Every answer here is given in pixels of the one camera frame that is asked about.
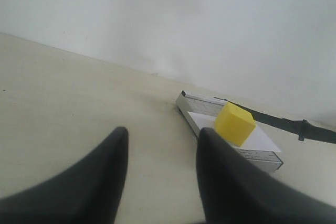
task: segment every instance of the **yellow cube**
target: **yellow cube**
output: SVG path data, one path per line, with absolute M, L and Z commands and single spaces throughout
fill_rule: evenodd
M 216 132 L 225 140 L 241 146 L 256 127 L 250 112 L 227 102 L 215 120 Z

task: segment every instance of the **white wall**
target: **white wall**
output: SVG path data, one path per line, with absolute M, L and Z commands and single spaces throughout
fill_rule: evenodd
M 0 0 L 0 31 L 336 125 L 336 0 Z

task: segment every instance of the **beige table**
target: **beige table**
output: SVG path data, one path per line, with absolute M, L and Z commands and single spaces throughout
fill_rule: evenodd
M 194 135 L 175 110 L 182 89 L 212 94 L 0 34 L 0 197 L 54 176 L 124 125 L 130 157 L 116 223 L 203 220 Z M 336 145 L 301 143 L 293 134 L 262 126 L 283 150 L 285 164 L 273 176 L 336 206 Z

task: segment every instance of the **table surface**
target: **table surface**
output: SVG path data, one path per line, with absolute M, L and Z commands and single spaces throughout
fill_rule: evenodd
M 61 172 L 123 125 L 130 132 L 130 155 L 115 222 L 203 220 L 195 136 L 175 107 L 183 89 L 295 119 L 248 100 L 0 34 L 0 197 Z M 294 134 L 261 127 L 282 149 L 284 165 L 272 176 L 336 206 L 336 145 L 299 142 Z

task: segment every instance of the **white paper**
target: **white paper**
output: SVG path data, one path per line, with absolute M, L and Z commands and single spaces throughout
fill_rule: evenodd
M 191 118 L 196 123 L 199 129 L 204 127 L 215 128 L 216 117 L 210 115 L 202 115 L 194 112 L 188 112 Z M 253 151 L 269 151 L 269 152 L 281 152 L 281 150 L 273 143 L 273 141 L 262 131 L 258 126 L 252 131 L 250 136 L 245 140 L 241 147 L 228 142 L 232 147 L 243 150 Z

